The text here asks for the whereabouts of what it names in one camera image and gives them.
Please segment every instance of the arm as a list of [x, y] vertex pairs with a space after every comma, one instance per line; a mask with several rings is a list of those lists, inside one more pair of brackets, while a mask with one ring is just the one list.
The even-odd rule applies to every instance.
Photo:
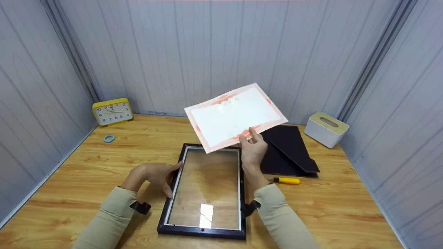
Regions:
[[148, 180], [161, 186], [165, 194], [172, 196], [166, 183], [169, 173], [180, 168], [166, 163], [144, 163], [133, 168], [120, 187], [115, 187], [100, 205], [95, 217], [73, 245], [73, 249], [114, 249], [129, 224], [134, 210], [129, 206], [137, 200], [137, 191]]
[[260, 170], [260, 163], [268, 148], [260, 134], [252, 128], [253, 138], [240, 137], [241, 160], [246, 178], [254, 190], [254, 199], [261, 204], [258, 214], [278, 247], [281, 249], [318, 249], [307, 227], [286, 203], [283, 193], [275, 184], [269, 184]]

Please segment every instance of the alarm clock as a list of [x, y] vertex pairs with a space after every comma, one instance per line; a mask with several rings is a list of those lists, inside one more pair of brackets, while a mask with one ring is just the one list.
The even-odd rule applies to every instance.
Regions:
[[134, 118], [127, 98], [94, 103], [92, 113], [100, 126], [127, 122]]

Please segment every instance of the wooden table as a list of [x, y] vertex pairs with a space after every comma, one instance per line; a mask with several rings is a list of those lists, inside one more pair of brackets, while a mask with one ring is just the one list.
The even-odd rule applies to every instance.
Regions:
[[[278, 185], [321, 248], [402, 248], [339, 145], [328, 149], [304, 135], [318, 179]], [[115, 136], [106, 144], [103, 137]], [[134, 121], [97, 128], [0, 230], [0, 248], [70, 248], [108, 193], [140, 163], [176, 163], [183, 143], [199, 143], [186, 118], [137, 115]], [[249, 200], [253, 194], [248, 193]], [[158, 235], [165, 196], [144, 184], [139, 199], [152, 205], [137, 215], [118, 248], [276, 248], [255, 212], [247, 240]]]

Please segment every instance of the white tissue box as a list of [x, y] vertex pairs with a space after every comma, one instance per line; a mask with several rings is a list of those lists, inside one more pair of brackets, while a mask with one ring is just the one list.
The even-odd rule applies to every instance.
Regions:
[[309, 117], [305, 134], [322, 143], [328, 148], [333, 148], [349, 129], [349, 125], [325, 113], [317, 112]]

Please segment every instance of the sleeve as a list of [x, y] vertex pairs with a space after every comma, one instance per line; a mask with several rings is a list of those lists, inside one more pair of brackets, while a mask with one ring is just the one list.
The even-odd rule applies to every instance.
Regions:
[[74, 242], [73, 249], [114, 249], [134, 214], [129, 207], [137, 192], [115, 187], [95, 217]]
[[255, 191], [255, 200], [261, 204], [258, 214], [280, 249], [319, 249], [311, 233], [286, 203], [275, 184]]

